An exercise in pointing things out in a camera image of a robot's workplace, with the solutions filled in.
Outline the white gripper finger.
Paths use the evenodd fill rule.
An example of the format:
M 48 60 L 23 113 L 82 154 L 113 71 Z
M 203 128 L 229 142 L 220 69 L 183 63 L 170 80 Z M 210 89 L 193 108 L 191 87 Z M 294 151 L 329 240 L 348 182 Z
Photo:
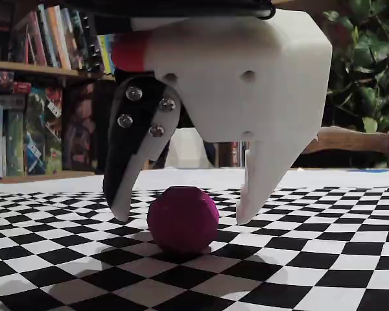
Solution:
M 247 224 L 257 215 L 298 156 L 312 141 L 251 141 L 246 151 L 244 183 L 236 221 Z

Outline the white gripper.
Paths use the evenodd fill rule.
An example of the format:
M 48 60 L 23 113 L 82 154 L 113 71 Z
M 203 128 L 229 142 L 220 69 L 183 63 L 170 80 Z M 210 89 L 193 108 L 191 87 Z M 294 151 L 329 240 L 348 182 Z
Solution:
M 140 31 L 113 44 L 116 68 L 152 72 L 172 86 L 201 137 L 223 142 L 291 139 L 320 128 L 331 43 L 306 12 L 191 18 Z

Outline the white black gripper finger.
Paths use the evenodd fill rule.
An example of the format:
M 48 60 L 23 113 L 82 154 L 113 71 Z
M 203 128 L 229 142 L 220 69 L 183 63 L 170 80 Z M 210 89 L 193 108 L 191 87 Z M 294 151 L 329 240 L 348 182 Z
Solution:
M 147 160 L 157 160 L 177 128 L 182 102 L 153 76 L 124 80 L 110 113 L 103 193 L 114 217 L 126 222 L 132 189 Z

